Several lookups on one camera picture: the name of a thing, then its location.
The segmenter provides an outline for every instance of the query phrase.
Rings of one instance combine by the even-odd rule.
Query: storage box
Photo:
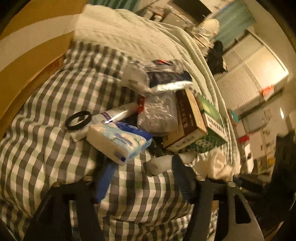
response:
[[[217,109],[201,94],[198,95],[196,101],[207,129],[207,136],[191,144],[190,149],[203,153],[223,145],[226,143],[227,137],[221,115]]]
[[[163,137],[163,147],[177,152],[207,135],[202,115],[191,90],[176,92],[178,129]]]

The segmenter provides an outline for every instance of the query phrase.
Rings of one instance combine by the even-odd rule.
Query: black ring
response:
[[[71,121],[73,121],[75,118],[78,118],[81,116],[86,116],[86,115],[88,115],[88,117],[84,121],[80,122],[77,125],[70,126]],[[85,127],[88,123],[90,123],[90,121],[91,121],[91,113],[87,110],[82,110],[82,111],[79,111],[79,112],[75,113],[74,115],[70,116],[66,120],[65,125],[69,131],[76,131],[76,130],[79,130],[79,129]]]

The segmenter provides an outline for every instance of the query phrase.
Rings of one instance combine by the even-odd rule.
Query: curtain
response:
[[[113,9],[123,8],[132,12],[137,11],[138,2],[141,0],[89,0],[93,5],[104,5]]]
[[[220,23],[219,33],[216,35],[215,40],[220,40],[223,46],[231,44],[246,28],[255,23],[252,14],[240,1],[228,4],[213,18]]]

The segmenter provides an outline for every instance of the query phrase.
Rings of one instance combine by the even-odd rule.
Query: checkered bedding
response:
[[[132,57],[107,46],[75,41],[64,66],[26,101],[0,142],[1,219],[23,239],[30,219],[51,185],[72,183],[91,174],[97,150],[86,140],[73,142],[65,128],[81,110],[93,114],[137,101],[121,87],[123,69]],[[192,205],[182,197],[172,171],[147,176],[148,151],[119,166],[107,195],[97,205],[107,240],[180,240]],[[75,240],[75,202],[71,204]],[[209,234],[215,233],[212,214]]]

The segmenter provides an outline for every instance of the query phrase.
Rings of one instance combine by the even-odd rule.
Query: white roll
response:
[[[195,151],[189,151],[186,153],[178,154],[184,164],[193,162],[196,157]],[[167,170],[172,169],[172,157],[173,155],[160,156],[152,158],[147,162],[147,168],[152,175],[159,175]]]

